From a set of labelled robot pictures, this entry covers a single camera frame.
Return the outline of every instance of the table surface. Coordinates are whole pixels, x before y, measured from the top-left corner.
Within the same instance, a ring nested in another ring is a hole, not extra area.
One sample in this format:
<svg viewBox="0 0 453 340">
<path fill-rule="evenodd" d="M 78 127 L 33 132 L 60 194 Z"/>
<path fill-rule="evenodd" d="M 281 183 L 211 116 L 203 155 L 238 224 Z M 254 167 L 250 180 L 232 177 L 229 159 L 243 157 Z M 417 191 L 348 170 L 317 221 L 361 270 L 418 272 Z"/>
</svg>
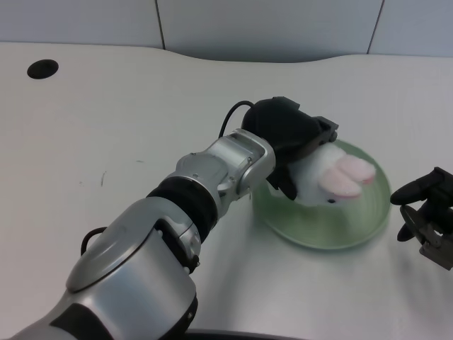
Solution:
<svg viewBox="0 0 453 340">
<path fill-rule="evenodd" d="M 59 71 L 28 78 L 41 59 Z M 209 146 L 235 102 L 286 96 L 337 122 L 340 138 L 370 153 L 395 189 L 434 166 L 453 171 L 452 89 L 447 58 L 248 64 L 140 47 L 0 44 L 0 338 L 54 306 L 85 233 Z M 419 255 L 417 242 L 398 243 L 401 223 L 394 208 L 364 246 L 313 251 L 263 226 L 243 198 L 203 245 L 193 327 L 451 339 L 453 273 Z"/>
</svg>

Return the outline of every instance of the glass bowl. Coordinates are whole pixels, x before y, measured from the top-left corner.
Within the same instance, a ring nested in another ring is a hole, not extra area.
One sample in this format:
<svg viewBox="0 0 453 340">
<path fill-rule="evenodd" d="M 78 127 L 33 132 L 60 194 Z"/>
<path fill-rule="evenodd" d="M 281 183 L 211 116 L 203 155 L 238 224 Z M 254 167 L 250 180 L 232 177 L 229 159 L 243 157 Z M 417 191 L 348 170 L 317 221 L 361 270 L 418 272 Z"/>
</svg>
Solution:
<svg viewBox="0 0 453 340">
<path fill-rule="evenodd" d="M 337 140 L 348 154 L 376 167 L 371 185 L 362 195 L 342 206 L 304 207 L 286 197 L 270 194 L 264 183 L 253 192 L 253 211 L 279 235 L 302 246 L 316 249 L 344 249 L 366 242 L 387 226 L 391 189 L 382 168 L 358 147 Z"/>
</svg>

